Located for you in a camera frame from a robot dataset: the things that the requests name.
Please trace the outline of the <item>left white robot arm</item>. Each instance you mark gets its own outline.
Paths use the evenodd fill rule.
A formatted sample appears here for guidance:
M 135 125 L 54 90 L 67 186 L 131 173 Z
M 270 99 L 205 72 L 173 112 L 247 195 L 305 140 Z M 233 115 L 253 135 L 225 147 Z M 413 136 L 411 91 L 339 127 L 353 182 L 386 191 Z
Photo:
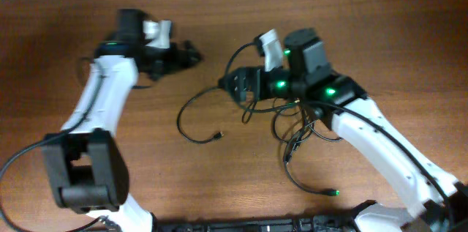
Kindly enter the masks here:
M 72 115 L 41 148 L 56 205 L 101 219 L 117 231 L 156 231 L 157 220 L 129 192 L 129 171 L 116 129 L 140 73 L 157 81 L 200 63 L 186 40 L 172 42 L 173 23 L 139 9 L 120 9 L 117 28 L 94 51 L 88 81 Z

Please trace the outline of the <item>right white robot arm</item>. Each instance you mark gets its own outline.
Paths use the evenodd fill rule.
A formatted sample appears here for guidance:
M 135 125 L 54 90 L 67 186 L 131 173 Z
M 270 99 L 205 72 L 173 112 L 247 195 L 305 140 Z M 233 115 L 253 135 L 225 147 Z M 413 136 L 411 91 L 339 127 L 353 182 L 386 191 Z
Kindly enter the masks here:
M 418 151 L 382 114 L 351 77 L 335 71 L 323 41 L 312 28 L 279 40 L 275 31 L 252 45 L 265 59 L 260 67 L 226 66 L 219 85 L 243 107 L 282 98 L 354 146 L 385 178 L 403 206 L 370 203 L 353 217 L 357 231 L 465 231 L 467 186 Z

